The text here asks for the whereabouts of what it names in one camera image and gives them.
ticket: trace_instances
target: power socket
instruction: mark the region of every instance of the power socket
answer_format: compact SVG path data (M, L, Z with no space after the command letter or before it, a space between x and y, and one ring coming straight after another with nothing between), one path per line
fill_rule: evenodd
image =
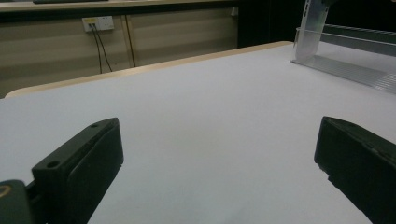
M90 24L94 24L98 31L114 29L112 16L82 18L82 24L85 32L92 32Z

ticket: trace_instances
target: white table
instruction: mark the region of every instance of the white table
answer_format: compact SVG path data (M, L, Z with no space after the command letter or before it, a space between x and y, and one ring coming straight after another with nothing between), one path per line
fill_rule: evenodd
M0 179L120 119L125 162L91 223L370 223L314 163L320 120L396 142L396 95L290 63L292 46L0 101Z

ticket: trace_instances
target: black cable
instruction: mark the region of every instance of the black cable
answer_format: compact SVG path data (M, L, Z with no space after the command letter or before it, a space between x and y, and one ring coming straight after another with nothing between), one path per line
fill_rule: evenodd
M99 37L99 42L100 42L100 44L102 45L103 53L105 54L105 59L106 59L108 68L110 69L110 72L112 72L113 70L111 69L110 63L108 62L107 55L106 55L106 51L105 51L105 46L103 46L102 39L101 39L100 36L99 36L99 32L98 32L98 30L96 29L96 25L95 25L95 24L93 24L93 29L94 29L94 31L96 32L96 34L98 35L98 37Z
M99 67L100 67L100 74L102 74L102 59L100 58L100 49L99 49L99 43L98 40L96 39L96 34L95 31L93 30L92 24L88 24L90 28L92 29L93 32L93 37L95 37L95 42L96 42L96 47L98 48L98 56L99 56Z

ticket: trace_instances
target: brass screw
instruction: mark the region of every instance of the brass screw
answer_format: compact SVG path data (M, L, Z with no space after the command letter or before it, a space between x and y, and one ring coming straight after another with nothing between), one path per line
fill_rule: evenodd
M0 198L6 196L11 191L11 187L8 185L0 186Z

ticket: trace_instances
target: electrical outlet plate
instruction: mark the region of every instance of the electrical outlet plate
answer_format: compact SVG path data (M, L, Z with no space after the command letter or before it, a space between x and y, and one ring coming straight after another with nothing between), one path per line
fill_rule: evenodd
M82 18L82 24L85 32L92 32L90 24L94 24L98 31L114 29L112 16Z

